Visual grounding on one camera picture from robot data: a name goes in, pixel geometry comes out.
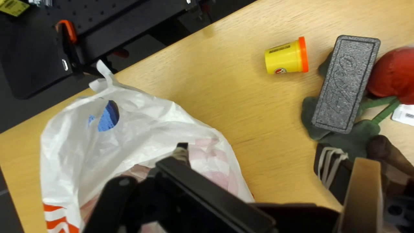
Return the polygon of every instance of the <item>white plastic bag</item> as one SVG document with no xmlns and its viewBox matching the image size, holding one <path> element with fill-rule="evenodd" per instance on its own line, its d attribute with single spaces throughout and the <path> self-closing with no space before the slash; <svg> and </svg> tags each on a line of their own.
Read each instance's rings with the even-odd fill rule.
<svg viewBox="0 0 414 233">
<path fill-rule="evenodd" d="M 189 143 L 193 170 L 241 200 L 254 201 L 220 133 L 175 103 L 114 82 L 103 63 L 97 68 L 105 77 L 91 83 L 97 94 L 68 107 L 42 135 L 40 179 L 48 232 L 81 232 L 86 219 L 81 209 L 90 209 L 106 182 L 121 174 L 145 179 L 148 169 L 171 156 L 178 143 Z M 97 126 L 109 102 L 117 104 L 119 122 L 100 133 Z"/>
</svg>

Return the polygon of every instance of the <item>table surface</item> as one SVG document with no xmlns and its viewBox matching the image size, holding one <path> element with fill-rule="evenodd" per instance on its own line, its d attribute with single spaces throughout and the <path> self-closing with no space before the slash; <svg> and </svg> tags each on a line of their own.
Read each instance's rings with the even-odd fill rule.
<svg viewBox="0 0 414 233">
<path fill-rule="evenodd" d="M 413 43 L 413 0 L 259 0 L 119 73 L 128 86 L 180 104 L 218 129 L 233 146 L 259 203 L 341 205 L 313 175 L 315 142 L 299 116 L 316 96 L 316 74 L 339 36 L 374 37 L 379 55 Z M 308 74 L 268 76 L 263 52 L 307 38 Z M 0 135 L 0 166 L 26 232 L 44 232 L 39 186 L 39 139 L 46 124 L 84 91 Z M 409 157 L 414 129 L 387 121 L 386 135 Z"/>
</svg>

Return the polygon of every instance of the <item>black floor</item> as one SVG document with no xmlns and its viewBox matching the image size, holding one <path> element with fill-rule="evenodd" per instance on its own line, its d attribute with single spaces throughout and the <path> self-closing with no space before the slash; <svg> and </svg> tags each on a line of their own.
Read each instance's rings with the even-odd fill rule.
<svg viewBox="0 0 414 233">
<path fill-rule="evenodd" d="M 237 10 L 247 6 L 253 0 L 216 0 L 214 11 L 210 16 L 201 15 L 194 11 L 180 17 L 180 23 L 191 32 L 194 33 L 206 25 L 209 21 L 218 21 Z M 127 59 L 119 56 L 109 56 L 108 61 L 114 71 L 123 71 L 135 63 L 166 49 L 165 43 L 159 43 L 153 37 L 143 37 L 125 47 L 130 56 Z M 61 83 L 51 87 L 50 90 L 34 96 L 29 100 L 17 100 L 13 98 L 7 80 L 3 74 L 0 64 L 0 134 L 12 129 L 13 126 L 39 115 L 40 112 L 64 102 L 65 99 L 88 89 L 88 83 L 95 78 L 75 80 L 68 78 Z"/>
</svg>

